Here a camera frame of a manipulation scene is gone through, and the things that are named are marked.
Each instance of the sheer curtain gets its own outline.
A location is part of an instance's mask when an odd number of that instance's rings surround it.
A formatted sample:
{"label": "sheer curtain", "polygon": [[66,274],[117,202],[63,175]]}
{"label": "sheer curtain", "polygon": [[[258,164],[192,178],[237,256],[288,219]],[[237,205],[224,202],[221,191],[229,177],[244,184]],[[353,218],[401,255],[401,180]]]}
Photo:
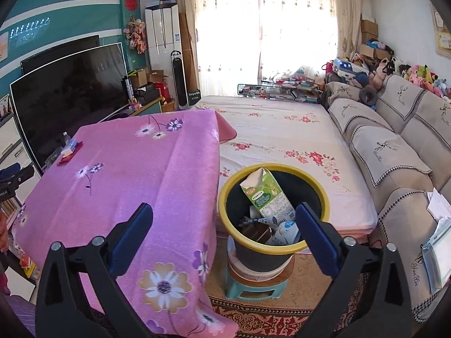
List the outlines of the sheer curtain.
{"label": "sheer curtain", "polygon": [[337,56],[334,0],[263,0],[262,76],[277,78],[300,67],[309,77]]}
{"label": "sheer curtain", "polygon": [[202,95],[237,95],[240,83],[257,83],[259,0],[194,0]]}
{"label": "sheer curtain", "polygon": [[363,0],[179,0],[202,95],[236,96],[300,67],[310,78],[358,45]]}

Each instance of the television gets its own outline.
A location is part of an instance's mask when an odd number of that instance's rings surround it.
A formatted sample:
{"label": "television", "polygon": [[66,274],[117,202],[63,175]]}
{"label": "television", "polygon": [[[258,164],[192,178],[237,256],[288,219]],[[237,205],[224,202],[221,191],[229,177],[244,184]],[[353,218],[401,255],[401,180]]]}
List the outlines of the television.
{"label": "television", "polygon": [[71,40],[70,42],[57,45],[55,47],[46,49],[31,57],[24,59],[20,63],[22,75],[44,66],[50,62],[53,62],[59,58],[66,57],[70,54],[85,51],[86,49],[100,46],[100,38],[98,35],[92,35],[90,37]]}
{"label": "television", "polygon": [[63,133],[128,106],[122,44],[87,49],[48,63],[10,84],[17,128],[38,169],[64,146]]}

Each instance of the floral bed sheet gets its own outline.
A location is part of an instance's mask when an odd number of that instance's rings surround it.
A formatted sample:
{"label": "floral bed sheet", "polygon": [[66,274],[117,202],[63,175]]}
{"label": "floral bed sheet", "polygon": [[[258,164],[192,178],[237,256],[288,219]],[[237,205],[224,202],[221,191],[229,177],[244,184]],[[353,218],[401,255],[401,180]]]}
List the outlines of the floral bed sheet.
{"label": "floral bed sheet", "polygon": [[229,176],[249,165],[298,167],[326,190],[330,223],[339,233],[366,241],[377,224],[374,203],[349,147],[321,105],[207,96],[196,108],[215,109],[238,134],[220,145],[219,190]]}

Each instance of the water bottle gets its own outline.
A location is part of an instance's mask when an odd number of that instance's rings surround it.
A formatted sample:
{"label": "water bottle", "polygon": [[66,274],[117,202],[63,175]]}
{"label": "water bottle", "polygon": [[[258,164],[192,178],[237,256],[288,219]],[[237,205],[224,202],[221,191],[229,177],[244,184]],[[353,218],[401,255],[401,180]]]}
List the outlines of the water bottle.
{"label": "water bottle", "polygon": [[64,132],[63,136],[64,136],[64,143],[68,144],[70,141],[70,136],[67,134],[67,132]]}

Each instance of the red patterned rug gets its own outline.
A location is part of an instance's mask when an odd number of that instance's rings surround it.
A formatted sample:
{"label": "red patterned rug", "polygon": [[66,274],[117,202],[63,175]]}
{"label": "red patterned rug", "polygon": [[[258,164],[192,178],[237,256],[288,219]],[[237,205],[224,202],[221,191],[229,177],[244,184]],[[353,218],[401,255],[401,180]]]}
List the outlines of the red patterned rug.
{"label": "red patterned rug", "polygon": [[[330,284],[330,279],[321,274],[311,255],[295,255],[295,269],[287,288],[280,299],[269,299],[249,303],[226,300],[222,273],[227,257],[223,242],[218,240],[215,263],[207,280],[206,290],[216,313],[229,318],[240,326],[237,337],[265,338],[294,336],[313,313]],[[337,330],[345,327],[357,308],[365,276],[361,275],[341,317]]]}

